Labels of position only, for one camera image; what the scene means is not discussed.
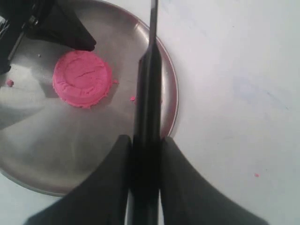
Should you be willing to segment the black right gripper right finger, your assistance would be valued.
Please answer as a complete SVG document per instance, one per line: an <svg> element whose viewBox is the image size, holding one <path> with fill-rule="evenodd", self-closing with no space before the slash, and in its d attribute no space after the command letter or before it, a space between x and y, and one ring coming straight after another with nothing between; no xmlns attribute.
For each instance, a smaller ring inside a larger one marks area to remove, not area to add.
<svg viewBox="0 0 300 225"><path fill-rule="evenodd" d="M266 225L205 180L174 140L161 145L161 202L166 225Z"/></svg>

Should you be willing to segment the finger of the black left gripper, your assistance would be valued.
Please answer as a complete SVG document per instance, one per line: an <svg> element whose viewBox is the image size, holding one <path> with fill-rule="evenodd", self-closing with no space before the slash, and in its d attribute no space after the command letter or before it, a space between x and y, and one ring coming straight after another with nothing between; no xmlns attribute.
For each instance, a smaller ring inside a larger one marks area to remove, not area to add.
<svg viewBox="0 0 300 225"><path fill-rule="evenodd" d="M34 16L38 20L27 33L30 39L65 45L75 50L93 51L96 40L74 12L68 0L36 0Z"/></svg>

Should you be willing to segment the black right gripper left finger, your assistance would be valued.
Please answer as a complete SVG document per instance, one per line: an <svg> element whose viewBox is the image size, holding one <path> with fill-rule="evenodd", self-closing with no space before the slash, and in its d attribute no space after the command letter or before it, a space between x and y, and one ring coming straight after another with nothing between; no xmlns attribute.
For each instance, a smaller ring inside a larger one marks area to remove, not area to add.
<svg viewBox="0 0 300 225"><path fill-rule="evenodd" d="M31 216L27 225L122 225L129 189L127 135L120 135L97 169L56 203Z"/></svg>

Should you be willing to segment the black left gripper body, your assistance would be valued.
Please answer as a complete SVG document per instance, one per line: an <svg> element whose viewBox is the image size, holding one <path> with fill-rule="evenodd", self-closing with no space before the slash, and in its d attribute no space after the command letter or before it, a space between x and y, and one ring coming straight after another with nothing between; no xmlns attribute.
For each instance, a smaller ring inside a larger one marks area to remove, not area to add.
<svg viewBox="0 0 300 225"><path fill-rule="evenodd" d="M2 0L0 2L0 73L11 69L10 61L23 36L39 28L54 0Z"/></svg>

